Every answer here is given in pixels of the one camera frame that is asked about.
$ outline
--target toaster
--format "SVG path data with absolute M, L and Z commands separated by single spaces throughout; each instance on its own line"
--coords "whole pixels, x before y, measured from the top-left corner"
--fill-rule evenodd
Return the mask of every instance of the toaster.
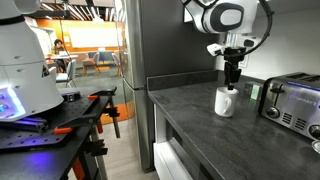
M 258 112 L 310 139 L 320 140 L 320 75 L 298 72 L 267 79 Z

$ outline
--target dark countertop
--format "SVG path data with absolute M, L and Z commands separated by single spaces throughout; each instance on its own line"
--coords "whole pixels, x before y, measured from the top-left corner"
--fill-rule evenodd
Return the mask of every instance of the dark countertop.
M 241 90 L 234 116 L 216 115 L 220 86 L 208 82 L 149 96 L 215 179 L 320 179 L 312 140 L 258 115 L 258 102 L 242 97 Z
M 61 89 L 60 92 L 80 91 L 81 95 L 86 97 L 99 90 L 113 88 L 116 87 L 66 88 Z M 106 102 L 106 100 L 99 101 L 90 113 L 101 113 Z M 75 129 L 68 141 L 60 146 L 45 146 L 30 151 L 1 152 L 0 162 L 3 164 L 0 166 L 0 179 L 56 180 L 65 177 L 89 136 L 90 130 L 90 126 Z

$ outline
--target orange wall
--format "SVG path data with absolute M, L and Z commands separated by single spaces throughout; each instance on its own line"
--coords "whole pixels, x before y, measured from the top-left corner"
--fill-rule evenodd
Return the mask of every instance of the orange wall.
M 104 22 L 104 23 L 93 23 L 92 21 L 71 21 L 71 20 L 61 20 L 61 24 L 59 20 L 37 20 L 37 24 L 39 27 L 43 28 L 52 28 L 56 32 L 57 38 L 61 39 L 64 42 L 65 48 L 70 52 L 88 52 L 88 51 L 97 51 L 96 48 L 73 48 L 72 40 L 70 38 L 68 29 L 69 28 L 116 28 L 116 24 L 114 22 Z M 62 37 L 62 29 L 63 36 L 68 36 L 70 42 L 65 42 Z M 106 50 L 118 50 L 118 47 L 107 47 Z

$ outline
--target chair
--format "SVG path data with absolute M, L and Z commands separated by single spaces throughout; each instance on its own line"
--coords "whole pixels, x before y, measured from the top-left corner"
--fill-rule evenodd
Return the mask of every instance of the chair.
M 53 81 L 56 82 L 57 68 L 55 66 L 49 68 L 49 73 L 50 73 Z
M 93 56 L 94 56 L 96 53 L 97 53 L 96 51 L 88 52 L 88 53 L 87 53 L 88 58 L 93 58 Z
M 66 83 L 66 87 L 71 87 L 70 82 L 72 81 L 73 85 L 76 87 L 74 83 L 74 78 L 76 76 L 76 60 L 73 59 L 69 62 L 67 66 L 66 73 L 58 73 L 56 76 L 56 83 Z
M 50 69 L 51 67 L 56 67 L 56 71 L 57 73 L 61 72 L 60 67 L 58 66 L 58 64 L 56 62 L 54 62 L 53 60 L 47 60 L 46 64 L 48 66 L 48 69 Z
M 118 56 L 115 55 L 115 53 L 112 53 L 112 58 L 113 58 L 114 63 L 116 64 L 116 66 L 118 66 L 117 75 L 118 75 L 118 77 L 120 77 L 121 76 L 121 62 L 120 62 Z
M 113 63 L 113 58 L 112 58 L 112 53 L 114 51 L 111 51 L 111 50 L 107 50 L 107 51 L 99 51 L 99 54 L 100 54 L 100 58 L 99 58 L 99 62 L 102 61 L 103 64 L 105 63 Z
M 88 67 L 93 67 L 96 72 L 100 73 L 100 69 L 98 67 L 98 62 L 99 62 L 99 57 L 100 54 L 99 52 L 95 52 L 93 58 L 90 58 L 92 52 L 88 53 L 88 58 L 82 61 L 83 69 L 82 69 L 82 75 L 87 74 L 87 69 Z

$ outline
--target blue light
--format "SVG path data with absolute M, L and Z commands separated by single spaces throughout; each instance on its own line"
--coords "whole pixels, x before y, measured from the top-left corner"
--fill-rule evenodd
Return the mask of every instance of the blue light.
M 14 116 L 10 117 L 10 119 L 25 114 L 26 110 L 22 106 L 22 104 L 21 104 L 19 98 L 17 97 L 17 94 L 14 92 L 14 90 L 11 87 L 8 87 L 7 88 L 7 92 L 9 94 L 9 96 L 10 96 L 10 98 L 11 98 L 11 100 L 12 100 L 14 106 L 15 106 L 15 108 L 18 110 L 18 112 L 16 112 Z
M 9 105 L 8 105 L 8 104 L 2 104 L 2 107 L 3 107 L 4 109 L 9 109 Z

